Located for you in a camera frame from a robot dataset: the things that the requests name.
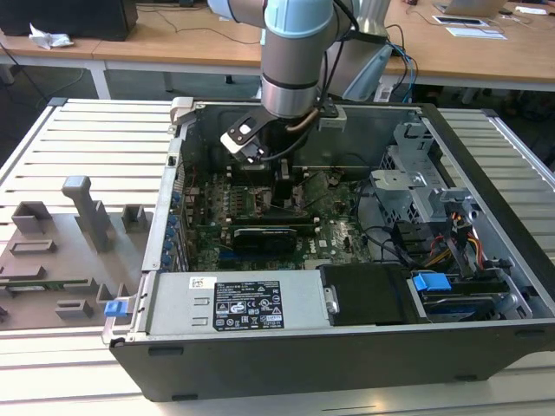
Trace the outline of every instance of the wooden desk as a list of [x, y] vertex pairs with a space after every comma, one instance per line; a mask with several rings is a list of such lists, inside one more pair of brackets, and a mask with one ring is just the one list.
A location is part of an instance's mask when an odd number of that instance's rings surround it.
[[[157, 71], [170, 79], [171, 72], [225, 75], [259, 75], [260, 30], [235, 22], [220, 21], [209, 9], [168, 10], [139, 5], [137, 26], [125, 42], [75, 40], [66, 49], [40, 49], [26, 37], [0, 39], [24, 65], [46, 65], [89, 69], [99, 98], [109, 99], [107, 69]], [[532, 28], [496, 17], [505, 31], [506, 41], [452, 36], [445, 25], [431, 23], [439, 11], [433, 0], [420, 0], [418, 6], [392, 0], [386, 24], [400, 24], [408, 53], [418, 61], [418, 83], [521, 90], [555, 91], [555, 26], [552, 16], [526, 16]], [[199, 30], [176, 29], [208, 28]], [[212, 30], [216, 30], [234, 42]], [[389, 30], [391, 39], [401, 43], [398, 30]], [[10, 63], [0, 51], [0, 64]], [[390, 88], [403, 71], [401, 58], [392, 58], [382, 77], [382, 89]]]
[[[418, 83], [555, 90], [554, 17], [525, 15], [521, 17], [524, 22], [532, 19], [527, 27], [498, 15], [492, 27], [485, 29], [502, 32], [507, 40], [455, 37], [446, 25], [439, 25], [432, 18], [440, 14], [433, 2], [420, 0], [417, 6], [408, 7], [400, 0], [392, 0], [386, 17], [386, 25], [396, 23], [403, 29], [408, 54], [420, 68]], [[550, 6], [533, 6], [555, 11]], [[515, 4], [508, 3], [506, 7], [514, 9]], [[416, 11], [434, 24], [427, 23]], [[401, 44], [397, 28], [390, 28], [389, 34], [393, 42]], [[403, 69], [401, 58], [392, 58], [383, 81], [395, 83]]]
[[6, 36], [0, 30], [0, 42], [12, 55], [49, 56], [51, 58], [92, 59], [93, 50], [100, 44], [99, 39], [72, 39], [75, 44], [67, 48], [46, 50], [36, 46], [27, 36]]
[[[139, 20], [125, 42], [75, 39], [75, 46], [46, 50], [26, 36], [0, 36], [0, 42], [22, 65], [86, 68], [95, 82], [98, 98], [109, 100], [105, 71], [125, 69], [164, 73], [166, 85], [171, 72], [259, 75], [260, 29], [220, 21], [208, 8], [168, 10], [139, 5]], [[164, 17], [177, 29], [164, 20]], [[229, 36], [246, 43], [234, 42]], [[11, 64], [0, 50], [0, 64]]]
[[[208, 8], [196, 11], [162, 11], [163, 9], [138, 5], [137, 9], [139, 20], [127, 40], [100, 42], [93, 52], [95, 59], [255, 68], [260, 66], [258, 28], [220, 21]], [[208, 29], [189, 30], [194, 28]], [[209, 29], [251, 44], [234, 42]]]

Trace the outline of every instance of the warning label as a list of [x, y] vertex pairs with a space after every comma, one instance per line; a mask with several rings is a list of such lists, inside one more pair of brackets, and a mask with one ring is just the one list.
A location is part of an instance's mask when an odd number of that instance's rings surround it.
[[217, 331], [284, 328], [279, 282], [216, 283], [214, 300]]

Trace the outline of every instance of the black plastic cover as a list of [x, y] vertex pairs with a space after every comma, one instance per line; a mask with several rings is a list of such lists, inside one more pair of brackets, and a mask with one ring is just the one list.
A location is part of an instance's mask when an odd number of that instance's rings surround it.
[[407, 269], [398, 264], [324, 265], [321, 278], [333, 287], [339, 313], [330, 315], [334, 327], [419, 323], [407, 285]]

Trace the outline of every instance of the red wire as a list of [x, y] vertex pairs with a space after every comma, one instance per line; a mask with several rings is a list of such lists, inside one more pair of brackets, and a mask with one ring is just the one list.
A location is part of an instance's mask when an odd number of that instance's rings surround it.
[[476, 246], [477, 246], [477, 250], [478, 252], [476, 253], [476, 255], [478, 256], [478, 266], [483, 270], [484, 269], [484, 261], [483, 261], [483, 256], [484, 256], [484, 248], [482, 247], [482, 242], [476, 238], [475, 236], [473, 236], [471, 233], [468, 233], [468, 236], [472, 239], [476, 241]]
[[434, 238], [434, 241], [430, 244], [430, 256], [432, 256], [432, 254], [434, 254], [434, 246], [435, 244], [442, 240], [443, 236], [437, 236], [436, 238]]

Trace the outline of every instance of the table leg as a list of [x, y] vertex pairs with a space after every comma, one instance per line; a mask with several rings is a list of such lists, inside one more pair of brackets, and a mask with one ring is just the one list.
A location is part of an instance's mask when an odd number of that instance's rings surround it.
[[4, 85], [11, 85], [14, 83], [14, 77], [10, 72], [10, 65], [0, 65], [0, 79]]
[[397, 78], [390, 75], [383, 75], [380, 78], [380, 85], [375, 91], [374, 102], [389, 102], [391, 99], [391, 91], [397, 83]]
[[95, 83], [96, 93], [98, 94], [99, 100], [111, 100], [110, 90], [108, 88], [108, 82], [106, 80], [106, 67], [104, 62], [95, 62], [91, 65], [88, 70], [93, 76], [93, 82]]
[[162, 72], [164, 75], [164, 89], [167, 93], [173, 92], [173, 82], [172, 82], [172, 73], [171, 72]]
[[474, 94], [476, 94], [478, 88], [467, 88], [465, 93], [462, 95], [462, 100], [460, 100], [463, 104], [470, 104], [474, 98]]

